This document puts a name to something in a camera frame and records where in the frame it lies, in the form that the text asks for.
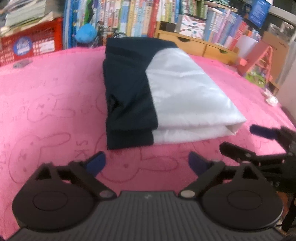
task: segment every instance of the blue round sticker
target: blue round sticker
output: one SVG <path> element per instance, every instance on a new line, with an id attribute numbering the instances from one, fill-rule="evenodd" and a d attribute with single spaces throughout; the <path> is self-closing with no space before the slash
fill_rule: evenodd
<path id="1" fill-rule="evenodd" d="M 13 51 L 16 55 L 21 56 L 29 53 L 32 48 L 32 41 L 28 37 L 21 37 L 13 46 Z"/>

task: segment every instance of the white fabric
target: white fabric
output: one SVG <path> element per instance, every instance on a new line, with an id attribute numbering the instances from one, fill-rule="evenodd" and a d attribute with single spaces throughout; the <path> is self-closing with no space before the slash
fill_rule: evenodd
<path id="1" fill-rule="evenodd" d="M 234 135 L 246 118 L 184 51 L 159 51 L 146 70 L 158 128 L 154 143 Z"/>

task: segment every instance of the blue plush toy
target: blue plush toy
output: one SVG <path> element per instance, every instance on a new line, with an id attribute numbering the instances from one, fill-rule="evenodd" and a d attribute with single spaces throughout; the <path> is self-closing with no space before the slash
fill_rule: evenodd
<path id="1" fill-rule="evenodd" d="M 97 31 L 89 23 L 83 25 L 76 33 L 75 39 L 78 43 L 89 44 L 96 38 Z"/>

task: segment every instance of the drawer handle cutout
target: drawer handle cutout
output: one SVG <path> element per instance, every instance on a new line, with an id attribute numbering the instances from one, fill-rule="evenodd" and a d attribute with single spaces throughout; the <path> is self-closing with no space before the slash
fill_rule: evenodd
<path id="1" fill-rule="evenodd" d="M 181 37 L 177 37 L 181 42 L 189 42 L 190 39 L 185 39 L 185 38 L 181 38 Z"/>
<path id="2" fill-rule="evenodd" d="M 219 49 L 220 53 L 227 53 L 227 51 Z"/>

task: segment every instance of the red book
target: red book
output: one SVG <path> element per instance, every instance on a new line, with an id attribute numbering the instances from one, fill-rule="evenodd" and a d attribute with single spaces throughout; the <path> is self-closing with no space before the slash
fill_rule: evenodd
<path id="1" fill-rule="evenodd" d="M 149 24 L 149 28 L 148 28 L 148 34 L 147 34 L 147 36 L 150 38 L 153 38 L 153 34 L 154 34 L 154 31 L 156 28 L 156 18 L 157 18 L 158 6 L 159 6 L 159 0 L 154 0 L 151 18 L 150 18 L 150 24 Z"/>
<path id="2" fill-rule="evenodd" d="M 242 21 L 241 25 L 239 26 L 239 29 L 237 31 L 237 33 L 235 34 L 233 40 L 232 40 L 232 43 L 230 44 L 229 46 L 229 50 L 233 50 L 235 45 L 237 44 L 238 40 L 240 39 L 240 37 L 242 36 L 242 34 L 246 31 L 248 25 Z"/>

